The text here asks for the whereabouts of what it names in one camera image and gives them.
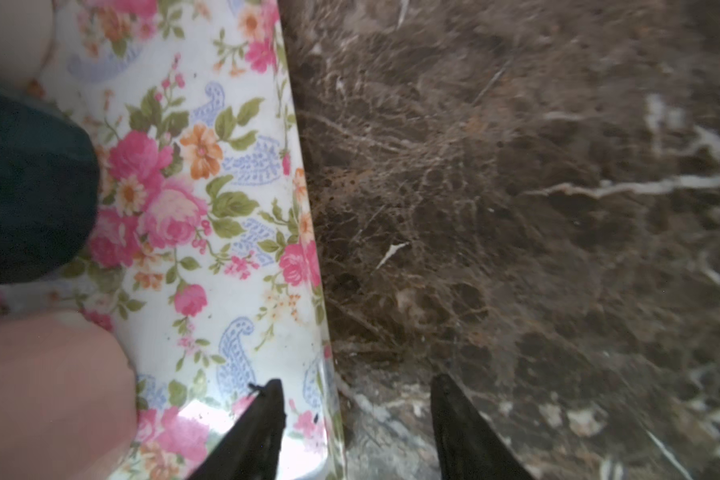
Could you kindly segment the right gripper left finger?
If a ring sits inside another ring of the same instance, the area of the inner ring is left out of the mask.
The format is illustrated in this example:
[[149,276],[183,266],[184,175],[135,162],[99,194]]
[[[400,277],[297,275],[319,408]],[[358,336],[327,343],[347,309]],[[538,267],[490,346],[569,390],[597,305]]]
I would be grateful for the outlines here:
[[280,379],[249,384],[255,398],[189,480],[274,480],[286,427]]

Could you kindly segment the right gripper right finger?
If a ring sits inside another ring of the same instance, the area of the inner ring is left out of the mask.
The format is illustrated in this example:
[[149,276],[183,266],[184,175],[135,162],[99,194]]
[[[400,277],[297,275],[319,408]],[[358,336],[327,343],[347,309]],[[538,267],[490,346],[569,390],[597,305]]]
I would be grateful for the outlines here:
[[455,380],[431,382],[434,439],[443,480],[532,480]]

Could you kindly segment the floral rectangular tray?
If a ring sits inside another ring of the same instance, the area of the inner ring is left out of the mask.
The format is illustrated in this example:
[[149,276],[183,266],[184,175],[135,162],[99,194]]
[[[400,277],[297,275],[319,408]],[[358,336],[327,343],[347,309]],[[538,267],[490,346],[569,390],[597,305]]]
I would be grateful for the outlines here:
[[281,479],[342,479],[344,439],[274,1],[58,1],[34,87],[90,135],[100,220],[0,316],[73,307],[134,364],[118,479],[186,477],[279,379]]

